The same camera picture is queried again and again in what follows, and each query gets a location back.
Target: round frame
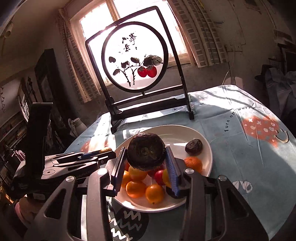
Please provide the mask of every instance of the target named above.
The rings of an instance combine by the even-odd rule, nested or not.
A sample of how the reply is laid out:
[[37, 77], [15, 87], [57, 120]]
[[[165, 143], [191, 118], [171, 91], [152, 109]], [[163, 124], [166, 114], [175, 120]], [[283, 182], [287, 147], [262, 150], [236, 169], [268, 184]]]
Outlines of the round frame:
[[[153, 32], [156, 37], [159, 39], [160, 43], [161, 43], [161, 46], [163, 48], [163, 66], [161, 68], [161, 71], [158, 75], [158, 77], [156, 78], [156, 80], [154, 80], [150, 85], [146, 86], [145, 88], [142, 88], [142, 89], [136, 89], [136, 90], [133, 90], [133, 89], [128, 89], [128, 88], [125, 88], [125, 87], [122, 87], [121, 85], [119, 85], [113, 78], [112, 76], [110, 75], [109, 71], [107, 71], [107, 67], [106, 67], [106, 60], [105, 60], [105, 52], [106, 52], [106, 46], [107, 46], [107, 43], [110, 39], [110, 37], [119, 29], [125, 27], [125, 26], [129, 26], [129, 25], [140, 25], [140, 26], [143, 26], [147, 29], [149, 29], [151, 32]], [[123, 91], [126, 91], [126, 92], [130, 92], [130, 93], [143, 93], [144, 91], [147, 91], [151, 88], [153, 88], [154, 86], [156, 86], [159, 81], [163, 78], [166, 70], [167, 70], [167, 67], [168, 67], [168, 47], [166, 45], [166, 42], [164, 40], [164, 38], [161, 36], [161, 34], [153, 27], [151, 27], [150, 25], [146, 24], [146, 23], [142, 23], [142, 22], [128, 22], [128, 23], [122, 23], [121, 25], [117, 26], [115, 29], [113, 29], [107, 36], [107, 38], [105, 39], [104, 41], [104, 44], [103, 44], [103, 47], [102, 47], [102, 66], [103, 66], [103, 69], [105, 71], [105, 74], [107, 75], [108, 79], [111, 81], [112, 84], [114, 84], [117, 88], [123, 90]]]

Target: chinese calligraphy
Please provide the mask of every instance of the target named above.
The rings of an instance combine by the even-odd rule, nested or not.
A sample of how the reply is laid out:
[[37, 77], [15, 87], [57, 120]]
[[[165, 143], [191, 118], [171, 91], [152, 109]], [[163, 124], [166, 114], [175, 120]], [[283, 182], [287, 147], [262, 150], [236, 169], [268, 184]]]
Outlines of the chinese calligraphy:
[[134, 33], [131, 33], [129, 36], [131, 37], [130, 42], [133, 41], [133, 45], [135, 45], [136, 36], [134, 36]]
[[125, 45], [124, 48], [125, 48], [126, 52], [128, 52], [130, 50], [129, 45], [127, 45], [127, 44]]
[[[131, 43], [133, 42], [133, 45], [135, 45], [135, 39], [136, 39], [136, 36], [135, 36], [134, 34], [135, 34], [135, 33], [131, 33], [131, 34], [129, 35], [130, 38], [122, 37], [122, 43], [124, 43], [125, 40], [128, 40], [128, 39], [129, 39], [129, 41], [130, 41]], [[128, 51], [130, 50], [128, 44], [125, 44], [125, 46], [124, 46], [124, 50], [125, 50], [126, 52], [128, 52]]]

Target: power cord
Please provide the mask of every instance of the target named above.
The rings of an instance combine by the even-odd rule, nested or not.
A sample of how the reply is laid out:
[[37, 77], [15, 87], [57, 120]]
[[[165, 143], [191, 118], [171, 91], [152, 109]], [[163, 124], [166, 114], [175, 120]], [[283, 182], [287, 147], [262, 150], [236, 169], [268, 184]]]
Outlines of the power cord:
[[228, 75], [228, 73], [230, 72], [230, 70], [232, 69], [232, 67], [233, 67], [233, 63], [234, 63], [234, 50], [233, 50], [233, 58], [232, 58], [233, 60], [232, 60], [232, 65], [231, 65], [231, 67], [229, 68], [229, 70], [228, 70], [228, 72], [226, 73], [226, 75], [225, 75], [225, 77], [224, 77], [224, 80], [223, 80], [223, 82], [222, 82], [222, 84], [221, 85], [223, 85], [224, 84], [224, 82], [225, 82], [225, 79], [226, 79], [226, 77], [227, 77], [227, 75]]

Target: white jug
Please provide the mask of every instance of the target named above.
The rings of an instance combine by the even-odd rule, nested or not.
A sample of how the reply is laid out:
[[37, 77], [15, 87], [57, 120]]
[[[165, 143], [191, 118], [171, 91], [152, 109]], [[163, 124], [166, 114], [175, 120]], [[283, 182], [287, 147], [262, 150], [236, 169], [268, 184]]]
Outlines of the white jug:
[[75, 120], [68, 119], [69, 127], [71, 128], [70, 135], [74, 137], [78, 137], [84, 132], [87, 127], [86, 125], [80, 120], [80, 118], [76, 118]]

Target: tablecloth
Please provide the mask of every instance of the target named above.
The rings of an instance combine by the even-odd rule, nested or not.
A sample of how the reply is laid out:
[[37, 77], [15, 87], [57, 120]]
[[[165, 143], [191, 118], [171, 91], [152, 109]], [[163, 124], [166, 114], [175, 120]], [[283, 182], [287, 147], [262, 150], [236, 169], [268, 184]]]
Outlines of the tablecloth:
[[[212, 148], [210, 176], [226, 175], [272, 238], [296, 203], [295, 138], [268, 108], [235, 85], [191, 92], [189, 98], [194, 120], [189, 120], [185, 106], [178, 107], [127, 118], [111, 134], [110, 114], [106, 113], [66, 153], [105, 146], [115, 150], [130, 136], [159, 125], [193, 128], [205, 136]], [[109, 198], [108, 213], [114, 240], [178, 240], [184, 206], [147, 214], [128, 210]]]

